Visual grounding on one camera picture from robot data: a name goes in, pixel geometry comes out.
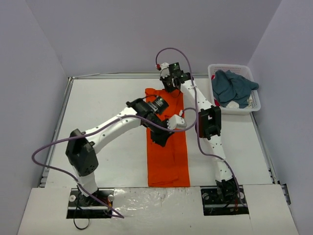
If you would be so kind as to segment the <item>orange t shirt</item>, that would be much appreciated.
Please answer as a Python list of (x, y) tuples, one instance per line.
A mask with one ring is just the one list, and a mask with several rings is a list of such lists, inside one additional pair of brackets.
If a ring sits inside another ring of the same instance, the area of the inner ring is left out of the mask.
[[(168, 93), (165, 90), (146, 88), (145, 94), (148, 101), (154, 100), (154, 95), (161, 96), (169, 107), (159, 115), (161, 120), (178, 115), (184, 109), (183, 94), (179, 91)], [(150, 131), (147, 136), (147, 180), (149, 187), (177, 188), (190, 187), (188, 152), (186, 134), (178, 132), (173, 134), (161, 147), (151, 140)]]

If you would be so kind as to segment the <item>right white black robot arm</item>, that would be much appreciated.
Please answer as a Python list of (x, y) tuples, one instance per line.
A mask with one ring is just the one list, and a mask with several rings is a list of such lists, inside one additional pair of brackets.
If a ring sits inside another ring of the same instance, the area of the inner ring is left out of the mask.
[(226, 162), (221, 138), (221, 109), (207, 100), (193, 76), (188, 72), (184, 73), (179, 63), (157, 64), (156, 68), (160, 71), (160, 81), (167, 92), (179, 90), (195, 104), (197, 141), (203, 140), (212, 149), (207, 156), (213, 157), (217, 197), (225, 204), (230, 203), (238, 195), (238, 182)]

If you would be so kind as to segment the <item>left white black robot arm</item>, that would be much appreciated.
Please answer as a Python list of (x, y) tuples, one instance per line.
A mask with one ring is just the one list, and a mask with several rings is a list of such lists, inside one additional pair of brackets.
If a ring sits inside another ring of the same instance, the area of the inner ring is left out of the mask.
[(102, 148), (127, 131), (139, 126), (150, 130), (152, 142), (161, 147), (166, 145), (168, 138), (173, 134), (165, 131), (165, 128), (168, 128), (168, 120), (161, 120), (159, 117), (169, 107), (168, 102), (162, 97), (157, 96), (153, 101), (138, 98), (127, 102), (126, 105), (127, 107), (116, 117), (99, 126), (85, 132), (75, 129), (70, 134), (71, 137), (78, 137), (104, 128), (95, 135), (70, 140), (67, 143), (66, 156), (74, 168), (78, 182), (84, 188), (81, 191), (81, 199), (88, 205), (92, 205), (98, 200), (99, 193), (94, 172), (98, 167), (96, 155)]

